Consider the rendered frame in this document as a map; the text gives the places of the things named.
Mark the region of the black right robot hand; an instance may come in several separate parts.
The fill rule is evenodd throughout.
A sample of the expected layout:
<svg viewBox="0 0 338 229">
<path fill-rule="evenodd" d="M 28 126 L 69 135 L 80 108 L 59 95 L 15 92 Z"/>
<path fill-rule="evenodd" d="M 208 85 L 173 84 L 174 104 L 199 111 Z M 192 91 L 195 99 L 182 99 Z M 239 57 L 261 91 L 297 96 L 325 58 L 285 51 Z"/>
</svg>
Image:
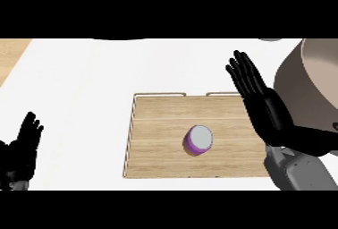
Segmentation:
<svg viewBox="0 0 338 229">
<path fill-rule="evenodd" d="M 263 141 L 272 147 L 286 147 L 314 157 L 338 151 L 338 133 L 294 124 L 282 98 L 276 90 L 267 87 L 247 52 L 233 51 L 226 71 L 232 76 L 250 121 Z"/>
</svg>

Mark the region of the large beige pot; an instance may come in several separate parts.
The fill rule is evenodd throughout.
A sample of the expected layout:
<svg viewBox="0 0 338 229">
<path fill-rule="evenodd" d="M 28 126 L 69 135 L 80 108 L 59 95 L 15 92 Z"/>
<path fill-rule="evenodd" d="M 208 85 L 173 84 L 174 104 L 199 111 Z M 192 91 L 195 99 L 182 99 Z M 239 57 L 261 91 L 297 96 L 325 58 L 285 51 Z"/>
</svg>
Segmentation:
<svg viewBox="0 0 338 229">
<path fill-rule="evenodd" d="M 283 59 L 273 88 L 298 126 L 338 132 L 338 38 L 304 38 Z"/>
</svg>

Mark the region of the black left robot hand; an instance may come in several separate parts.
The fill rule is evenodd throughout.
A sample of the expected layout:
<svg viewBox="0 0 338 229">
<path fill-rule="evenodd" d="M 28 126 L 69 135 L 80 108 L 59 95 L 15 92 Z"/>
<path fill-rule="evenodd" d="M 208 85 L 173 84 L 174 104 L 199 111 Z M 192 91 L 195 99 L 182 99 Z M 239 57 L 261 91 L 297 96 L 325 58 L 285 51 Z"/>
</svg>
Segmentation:
<svg viewBox="0 0 338 229">
<path fill-rule="evenodd" d="M 0 141 L 0 184 L 31 180 L 43 130 L 34 112 L 28 112 L 16 139 L 9 144 Z"/>
</svg>

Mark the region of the wooden tray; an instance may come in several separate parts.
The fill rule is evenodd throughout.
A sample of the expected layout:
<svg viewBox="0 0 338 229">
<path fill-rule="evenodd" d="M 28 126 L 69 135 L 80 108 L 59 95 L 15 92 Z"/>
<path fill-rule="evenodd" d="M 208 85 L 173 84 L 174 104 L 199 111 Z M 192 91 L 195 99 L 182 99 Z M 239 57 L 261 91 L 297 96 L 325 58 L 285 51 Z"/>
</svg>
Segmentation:
<svg viewBox="0 0 338 229">
<path fill-rule="evenodd" d="M 123 177 L 264 177 L 266 146 L 235 92 L 133 95 Z"/>
</svg>

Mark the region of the dark rounded object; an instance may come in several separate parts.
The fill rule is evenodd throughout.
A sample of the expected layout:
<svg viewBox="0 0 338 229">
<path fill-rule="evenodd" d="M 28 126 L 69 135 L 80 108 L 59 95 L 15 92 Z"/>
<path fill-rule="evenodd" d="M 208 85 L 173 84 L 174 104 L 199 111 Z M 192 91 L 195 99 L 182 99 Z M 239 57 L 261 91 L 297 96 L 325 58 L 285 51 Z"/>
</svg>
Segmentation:
<svg viewBox="0 0 338 229">
<path fill-rule="evenodd" d="M 145 40 L 146 38 L 95 38 L 95 40 Z"/>
</svg>

